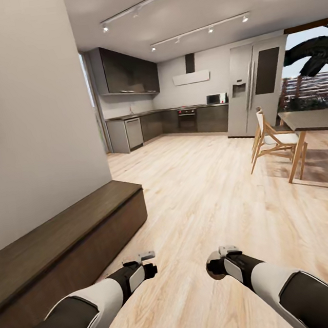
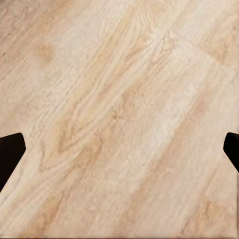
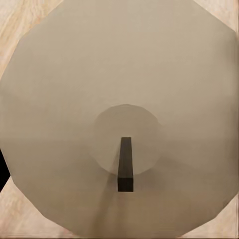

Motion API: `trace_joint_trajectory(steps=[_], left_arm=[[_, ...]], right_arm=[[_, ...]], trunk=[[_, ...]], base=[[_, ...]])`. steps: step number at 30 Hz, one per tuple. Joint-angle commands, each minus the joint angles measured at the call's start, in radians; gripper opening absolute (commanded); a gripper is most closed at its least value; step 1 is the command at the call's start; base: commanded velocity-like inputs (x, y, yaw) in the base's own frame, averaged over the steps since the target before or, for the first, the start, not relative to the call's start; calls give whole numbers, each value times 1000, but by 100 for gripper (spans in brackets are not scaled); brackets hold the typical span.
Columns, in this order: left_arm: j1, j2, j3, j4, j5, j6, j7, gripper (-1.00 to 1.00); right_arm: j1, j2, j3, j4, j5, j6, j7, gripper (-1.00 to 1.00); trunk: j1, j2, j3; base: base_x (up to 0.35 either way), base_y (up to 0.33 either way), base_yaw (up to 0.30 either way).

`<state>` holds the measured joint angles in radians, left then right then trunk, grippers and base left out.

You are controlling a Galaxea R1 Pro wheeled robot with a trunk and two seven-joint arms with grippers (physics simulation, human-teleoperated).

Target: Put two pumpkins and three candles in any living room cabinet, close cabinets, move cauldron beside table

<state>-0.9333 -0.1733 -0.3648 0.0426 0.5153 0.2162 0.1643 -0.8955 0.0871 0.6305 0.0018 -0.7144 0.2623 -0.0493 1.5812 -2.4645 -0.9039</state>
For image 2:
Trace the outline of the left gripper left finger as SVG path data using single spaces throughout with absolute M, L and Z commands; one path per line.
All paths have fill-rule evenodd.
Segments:
M 0 192 L 26 152 L 21 132 L 0 138 Z

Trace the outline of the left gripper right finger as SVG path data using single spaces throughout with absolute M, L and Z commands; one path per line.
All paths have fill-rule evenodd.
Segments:
M 223 150 L 239 173 L 239 134 L 227 133 Z

